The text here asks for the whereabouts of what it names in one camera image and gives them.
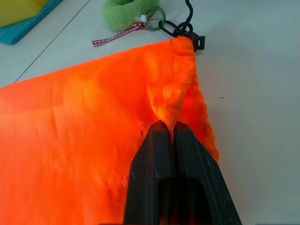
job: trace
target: green ring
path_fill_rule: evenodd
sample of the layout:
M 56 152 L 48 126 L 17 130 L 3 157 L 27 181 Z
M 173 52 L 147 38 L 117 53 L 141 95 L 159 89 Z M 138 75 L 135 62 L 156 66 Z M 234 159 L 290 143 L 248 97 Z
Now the green ring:
M 147 15 L 150 11 L 158 11 L 158 12 L 161 13 L 161 15 L 163 16 L 163 20 L 162 20 L 161 25 L 163 26 L 165 24 L 165 12 L 163 11 L 163 9 L 159 6 L 154 6 L 154 7 L 148 8 L 145 11 L 144 15 Z M 149 29 L 151 31 L 160 30 L 160 27 L 158 27 L 158 26 L 157 27 L 150 27 L 147 22 L 144 22 L 144 25 L 145 25 L 145 27 L 147 27 L 147 29 Z

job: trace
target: green scrunchie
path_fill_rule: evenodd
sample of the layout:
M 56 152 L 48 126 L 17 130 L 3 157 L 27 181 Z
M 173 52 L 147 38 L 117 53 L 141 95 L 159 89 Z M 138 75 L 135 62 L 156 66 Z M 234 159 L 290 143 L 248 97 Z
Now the green scrunchie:
M 157 6 L 159 0 L 107 0 L 102 8 L 102 17 L 108 29 L 124 31 L 136 23 L 146 9 Z

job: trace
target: white table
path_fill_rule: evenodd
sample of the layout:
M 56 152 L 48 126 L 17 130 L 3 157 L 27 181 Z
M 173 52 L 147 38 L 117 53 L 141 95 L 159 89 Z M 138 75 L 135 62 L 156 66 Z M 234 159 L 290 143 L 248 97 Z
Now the white table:
M 104 1 L 86 2 L 66 0 L 16 46 L 0 45 L 0 86 L 170 38 L 137 31 L 95 48 L 92 40 L 114 33 L 100 16 Z M 188 8 L 170 2 L 161 6 L 179 24 Z M 240 218 L 245 225 L 300 224 L 300 1 L 191 2 L 194 30 L 206 36 L 197 54 L 200 88 Z

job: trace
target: black cord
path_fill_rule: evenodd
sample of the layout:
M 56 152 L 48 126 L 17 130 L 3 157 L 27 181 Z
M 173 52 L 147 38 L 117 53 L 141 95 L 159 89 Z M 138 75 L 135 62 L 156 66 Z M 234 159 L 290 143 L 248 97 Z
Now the black cord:
M 165 33 L 167 33 L 168 35 L 171 35 L 172 37 L 176 38 L 178 36 L 183 35 L 184 33 L 186 33 L 186 28 L 189 28 L 190 32 L 193 32 L 193 26 L 190 24 L 191 19 L 193 17 L 193 7 L 191 5 L 191 3 L 189 2 L 189 0 L 185 0 L 186 1 L 186 5 L 189 8 L 189 15 L 187 17 L 187 19 L 185 20 L 185 22 L 180 23 L 178 26 L 176 26 L 173 22 L 166 20 L 165 23 L 171 25 L 172 27 L 174 27 L 174 31 L 173 33 L 168 31 L 166 28 L 164 28 L 162 26 L 162 20 L 158 22 L 158 26 L 160 27 L 160 29 L 162 31 L 164 31 Z

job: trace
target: red gingham ribbon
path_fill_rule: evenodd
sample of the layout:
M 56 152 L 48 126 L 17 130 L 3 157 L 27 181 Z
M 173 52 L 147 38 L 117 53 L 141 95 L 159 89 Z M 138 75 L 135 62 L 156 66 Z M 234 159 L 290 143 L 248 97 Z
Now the red gingham ribbon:
M 122 36 L 124 36 L 124 35 L 126 35 L 126 34 L 129 34 L 129 33 L 132 32 L 132 31 L 136 31 L 136 30 L 147 30 L 147 28 L 146 28 L 145 25 L 144 25 L 143 23 L 141 23 L 141 22 L 135 23 L 135 24 L 133 24 L 133 26 L 132 26 L 131 28 L 129 28 L 129 29 L 126 30 L 126 31 L 123 31 L 123 32 L 120 33 L 120 34 L 116 34 L 115 36 L 110 37 L 110 38 L 92 41 L 92 43 L 93 43 L 93 45 L 94 45 L 95 47 L 101 46 L 101 45 L 104 45 L 104 44 L 106 44 L 106 43 L 108 43 L 108 42 L 111 42 L 111 41 L 113 41 L 113 40 L 115 40 L 115 39 L 117 39 L 117 38 L 120 38 L 120 37 L 122 37 Z

